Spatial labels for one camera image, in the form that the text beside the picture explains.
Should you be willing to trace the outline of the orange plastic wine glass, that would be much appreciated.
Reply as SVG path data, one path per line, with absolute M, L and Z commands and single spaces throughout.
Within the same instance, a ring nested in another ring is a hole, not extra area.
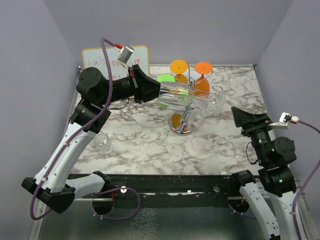
M 212 73 L 213 66 L 209 62 L 198 62 L 194 66 L 194 70 L 196 73 L 200 74 L 200 77 L 195 81 L 193 85 L 194 88 L 194 95 L 198 96 L 208 96 L 210 93 L 210 83 L 206 79 L 206 76 Z

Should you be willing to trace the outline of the green plastic wine glass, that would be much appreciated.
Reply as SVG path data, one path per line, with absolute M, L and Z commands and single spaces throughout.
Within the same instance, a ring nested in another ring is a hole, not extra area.
M 193 91 L 189 85 L 174 80 L 160 82 L 159 96 L 156 100 L 167 108 L 184 108 L 192 103 L 193 98 Z

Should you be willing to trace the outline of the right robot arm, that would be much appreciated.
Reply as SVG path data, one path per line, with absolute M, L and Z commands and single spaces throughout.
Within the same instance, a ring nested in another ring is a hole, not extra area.
M 235 106 L 231 108 L 235 126 L 250 138 L 257 156 L 259 180 L 266 191 L 272 208 L 264 200 L 253 174 L 249 170 L 231 175 L 229 189 L 242 195 L 253 211 L 266 240 L 307 239 L 299 209 L 297 186 L 289 164 L 297 159 L 294 141 L 287 137 L 271 139 L 274 128 L 297 124 L 298 117 L 282 113 L 278 122 L 272 122 L 266 113 L 253 114 Z

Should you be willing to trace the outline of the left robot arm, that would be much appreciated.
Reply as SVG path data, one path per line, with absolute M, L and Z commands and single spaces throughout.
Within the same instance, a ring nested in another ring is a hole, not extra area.
M 161 84 L 147 76 L 135 64 L 126 77 L 108 80 L 95 67 L 85 68 L 78 77 L 77 92 L 81 95 L 70 117 L 67 130 L 45 166 L 21 186 L 54 212 L 61 214 L 73 201 L 90 194 L 106 197 L 112 180 L 101 171 L 85 177 L 69 179 L 69 174 L 86 146 L 98 135 L 111 111 L 110 103 L 134 97 L 138 104 L 156 99 Z

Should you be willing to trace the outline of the yellow plastic wine glass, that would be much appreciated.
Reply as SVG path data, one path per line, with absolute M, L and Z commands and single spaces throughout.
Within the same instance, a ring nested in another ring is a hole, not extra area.
M 176 59 L 172 61 L 169 65 L 170 71 L 174 74 L 174 79 L 176 82 L 183 83 L 186 85 L 190 84 L 190 66 L 182 59 Z

